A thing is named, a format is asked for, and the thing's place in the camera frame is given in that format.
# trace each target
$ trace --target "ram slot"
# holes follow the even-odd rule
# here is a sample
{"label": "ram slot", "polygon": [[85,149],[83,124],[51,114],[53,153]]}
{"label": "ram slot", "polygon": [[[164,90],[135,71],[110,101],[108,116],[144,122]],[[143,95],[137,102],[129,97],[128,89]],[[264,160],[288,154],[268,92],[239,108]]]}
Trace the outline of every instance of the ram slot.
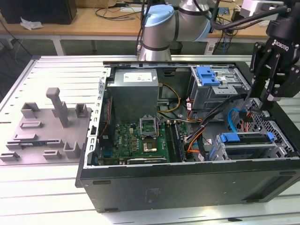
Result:
{"label": "ram slot", "polygon": [[177,123],[174,123],[172,128],[173,128],[173,133],[175,133],[175,139],[176,139],[176,143],[177,143],[177,151],[178,151],[178,154],[180,155],[180,161],[183,162],[186,159],[186,157],[185,157],[182,142],[180,140]]}

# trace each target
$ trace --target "workbench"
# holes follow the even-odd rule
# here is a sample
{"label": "workbench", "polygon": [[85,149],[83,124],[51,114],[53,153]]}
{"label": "workbench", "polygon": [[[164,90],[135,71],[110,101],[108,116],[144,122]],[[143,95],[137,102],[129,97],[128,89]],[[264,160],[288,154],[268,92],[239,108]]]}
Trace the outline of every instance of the workbench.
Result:
{"label": "workbench", "polygon": [[[173,56],[173,60],[250,63],[250,56]],[[0,152],[23,116],[24,102],[52,108],[45,93],[60,88],[60,98],[68,107],[76,103],[94,104],[98,93],[97,71],[103,61],[134,61],[135,56],[52,56],[31,60],[0,103]],[[299,96],[280,102],[287,115],[299,122]],[[72,225],[106,224],[187,224],[226,223],[235,225],[283,225],[300,221],[300,183],[288,188],[268,203],[217,205],[207,207],[142,210],[98,214],[83,188],[75,187],[77,164],[0,167],[0,224]]]}
{"label": "workbench", "polygon": [[[232,9],[235,5],[233,3],[221,2],[220,6],[229,7],[232,14]],[[114,17],[128,13],[121,11],[115,13],[107,12],[105,16]],[[66,55],[61,40],[91,40],[93,50],[97,49],[95,40],[136,41],[141,23],[137,16],[131,15],[134,18],[133,20],[110,21],[97,17],[92,8],[78,8],[77,16],[70,25],[43,24],[44,27],[37,30],[26,30],[20,24],[7,24],[3,17],[0,17],[0,19],[17,39],[50,39],[53,41],[57,55]],[[223,15],[223,17],[228,20],[231,19],[231,15]],[[203,40],[203,42],[207,42],[205,54],[211,55],[213,53],[214,46],[220,39],[221,34],[221,31],[216,30]],[[0,39],[5,41],[10,38],[12,37],[0,26]],[[232,42],[265,42],[267,38],[266,27],[260,27],[256,24],[245,30],[239,30],[237,35],[232,39]],[[6,41],[6,45],[12,48],[9,41]]]}

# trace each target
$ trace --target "green circuit board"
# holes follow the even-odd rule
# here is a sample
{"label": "green circuit board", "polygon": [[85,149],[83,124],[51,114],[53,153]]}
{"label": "green circuit board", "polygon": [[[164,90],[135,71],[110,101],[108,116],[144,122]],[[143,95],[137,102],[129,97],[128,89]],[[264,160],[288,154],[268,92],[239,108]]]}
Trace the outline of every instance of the green circuit board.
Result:
{"label": "green circuit board", "polygon": [[[153,131],[153,123],[145,123],[142,128],[143,132]],[[186,126],[184,123],[178,124],[178,130],[181,138],[187,135]],[[156,148],[156,151],[145,152],[145,144]],[[145,157],[160,157],[169,160],[168,147],[165,136],[165,124],[159,123],[158,137],[156,139],[142,139],[140,123],[132,124],[117,124],[115,131],[115,145],[112,148],[112,158],[145,158]]]}

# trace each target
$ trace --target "motherboard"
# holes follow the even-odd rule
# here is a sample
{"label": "motherboard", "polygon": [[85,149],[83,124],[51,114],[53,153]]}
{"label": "motherboard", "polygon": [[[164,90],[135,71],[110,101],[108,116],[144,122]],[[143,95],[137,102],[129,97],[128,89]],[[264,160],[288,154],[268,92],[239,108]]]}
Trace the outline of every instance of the motherboard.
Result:
{"label": "motherboard", "polygon": [[[184,160],[183,140],[187,136],[184,123],[122,123],[115,128],[114,145],[104,148],[99,157],[103,165],[135,164],[146,160],[170,163]],[[152,131],[155,136],[145,136]]]}

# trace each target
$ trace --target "blue latch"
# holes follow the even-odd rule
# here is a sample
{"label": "blue latch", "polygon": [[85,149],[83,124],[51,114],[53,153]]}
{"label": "blue latch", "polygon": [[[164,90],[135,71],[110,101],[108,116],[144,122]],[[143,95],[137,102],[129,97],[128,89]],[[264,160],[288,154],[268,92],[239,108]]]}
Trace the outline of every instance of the blue latch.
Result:
{"label": "blue latch", "polygon": [[272,132],[267,132],[267,136],[272,143],[275,141],[275,136],[273,135]]}
{"label": "blue latch", "polygon": [[215,73],[210,67],[197,67],[197,74],[203,86],[219,86],[220,81],[215,77]]}
{"label": "blue latch", "polygon": [[220,135],[221,141],[225,142],[240,142],[240,138],[237,133],[224,133]]}

